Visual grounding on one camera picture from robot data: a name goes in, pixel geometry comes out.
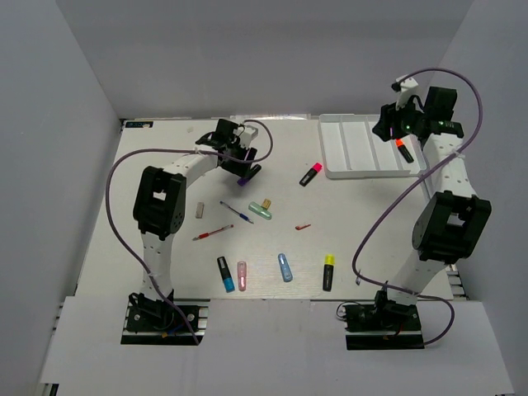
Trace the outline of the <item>orange highlighter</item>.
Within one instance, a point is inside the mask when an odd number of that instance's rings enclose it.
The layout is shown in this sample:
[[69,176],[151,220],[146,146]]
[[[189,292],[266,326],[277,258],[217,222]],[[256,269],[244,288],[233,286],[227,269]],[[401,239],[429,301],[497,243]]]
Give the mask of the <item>orange highlighter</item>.
[[396,147],[397,147],[398,151],[402,155],[402,157],[405,160],[405,162],[406,163],[413,163],[414,162],[414,158],[411,155],[411,153],[409,152],[409,150],[408,150],[407,146],[405,145],[405,143],[401,139],[396,139],[395,143],[396,143]]

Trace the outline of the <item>blue pen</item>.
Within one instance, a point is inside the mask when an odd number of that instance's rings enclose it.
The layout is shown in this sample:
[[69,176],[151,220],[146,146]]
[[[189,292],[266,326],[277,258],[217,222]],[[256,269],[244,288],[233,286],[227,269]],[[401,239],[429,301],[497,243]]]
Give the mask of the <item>blue pen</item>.
[[220,201],[219,202],[224,208],[226,208],[227,210],[229,210],[230,212],[234,213],[235,215],[237,215],[240,219],[250,223],[250,224],[254,224],[253,220],[251,220],[247,215],[245,215],[244,213],[234,209],[231,205],[227,204],[226,202],[224,201]]

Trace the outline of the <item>pink highlighter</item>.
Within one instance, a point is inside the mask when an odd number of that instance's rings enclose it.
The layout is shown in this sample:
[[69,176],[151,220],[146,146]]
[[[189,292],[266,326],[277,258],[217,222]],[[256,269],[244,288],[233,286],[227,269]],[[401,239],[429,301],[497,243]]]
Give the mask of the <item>pink highlighter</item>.
[[299,181],[299,184],[301,186],[307,186],[317,175],[318,173],[323,169],[323,165],[321,163],[315,163],[301,178]]

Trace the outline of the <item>red pen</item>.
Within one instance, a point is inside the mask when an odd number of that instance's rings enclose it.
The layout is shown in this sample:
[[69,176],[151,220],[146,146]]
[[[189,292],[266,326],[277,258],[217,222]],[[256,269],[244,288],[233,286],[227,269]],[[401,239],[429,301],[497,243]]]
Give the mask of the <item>red pen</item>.
[[210,236],[216,235],[217,233],[222,233],[224,231],[232,229],[233,227],[234,227],[234,224],[228,224],[228,225],[225,225],[224,227],[221,227],[219,229],[216,229],[216,230],[213,230],[213,231],[209,231],[209,232],[206,232],[206,233],[201,233],[201,234],[195,236],[192,239],[192,241],[199,241],[201,239],[208,238]]

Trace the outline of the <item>blue highlighter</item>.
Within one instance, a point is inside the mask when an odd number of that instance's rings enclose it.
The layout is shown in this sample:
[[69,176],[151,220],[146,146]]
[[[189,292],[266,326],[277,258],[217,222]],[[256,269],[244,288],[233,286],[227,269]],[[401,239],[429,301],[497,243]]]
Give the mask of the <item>blue highlighter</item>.
[[231,272],[229,270],[229,265],[227,263],[226,258],[225,257],[218,257],[216,259],[216,261],[217,261],[217,264],[218,264],[218,267],[219,267],[219,272],[220,272],[220,275],[222,277],[222,281],[223,281],[224,288],[225,288],[226,292],[230,293],[230,292],[235,291],[235,286],[234,286],[234,283],[233,283],[233,277],[232,277]]

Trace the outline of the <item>yellow highlighter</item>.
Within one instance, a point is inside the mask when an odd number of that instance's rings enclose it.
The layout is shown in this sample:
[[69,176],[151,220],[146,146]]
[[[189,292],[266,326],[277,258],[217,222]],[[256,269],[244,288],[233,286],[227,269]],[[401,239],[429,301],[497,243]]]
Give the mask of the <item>yellow highlighter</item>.
[[330,292],[332,290],[334,267],[335,257],[332,254],[327,254],[323,265],[323,291]]

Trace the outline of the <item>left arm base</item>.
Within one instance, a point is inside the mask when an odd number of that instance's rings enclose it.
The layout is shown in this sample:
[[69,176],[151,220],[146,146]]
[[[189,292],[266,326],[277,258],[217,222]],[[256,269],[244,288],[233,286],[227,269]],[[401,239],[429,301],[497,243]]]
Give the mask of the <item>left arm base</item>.
[[197,346],[201,343],[209,317],[209,300],[174,300],[184,315],[164,301],[132,293],[121,333],[121,345]]

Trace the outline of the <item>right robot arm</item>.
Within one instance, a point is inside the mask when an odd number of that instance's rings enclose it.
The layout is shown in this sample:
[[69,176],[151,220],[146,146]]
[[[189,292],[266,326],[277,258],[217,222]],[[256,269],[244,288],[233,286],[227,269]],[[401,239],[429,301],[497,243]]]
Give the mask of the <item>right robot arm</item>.
[[462,154],[464,132],[452,116],[457,92],[431,87],[417,109],[412,93],[401,93],[382,106],[374,134],[384,142],[413,135],[431,175],[426,179],[430,201],[412,231],[412,254],[384,287],[386,300],[372,309],[374,322],[393,328],[407,306],[414,305],[432,278],[447,265],[469,257],[488,222],[492,208],[469,182]]

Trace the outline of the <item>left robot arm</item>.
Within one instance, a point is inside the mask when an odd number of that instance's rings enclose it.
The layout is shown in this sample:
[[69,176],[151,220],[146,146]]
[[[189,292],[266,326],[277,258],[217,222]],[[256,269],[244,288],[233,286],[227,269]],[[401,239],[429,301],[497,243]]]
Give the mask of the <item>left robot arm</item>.
[[163,302],[173,296],[172,244],[183,225],[186,189],[207,172],[220,167],[246,177],[257,149],[251,146],[258,128],[219,120],[213,132],[200,137],[190,153],[165,167],[146,167],[133,208],[143,244],[144,273],[140,293],[152,302],[146,319],[157,329],[169,327],[174,308]]

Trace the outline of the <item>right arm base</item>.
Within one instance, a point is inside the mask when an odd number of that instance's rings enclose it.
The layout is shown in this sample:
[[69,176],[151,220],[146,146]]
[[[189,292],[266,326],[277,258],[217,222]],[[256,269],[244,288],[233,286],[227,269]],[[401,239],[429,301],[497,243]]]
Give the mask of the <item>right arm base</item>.
[[417,350],[425,347],[417,307],[402,305],[380,290],[371,304],[348,300],[337,306],[348,351]]

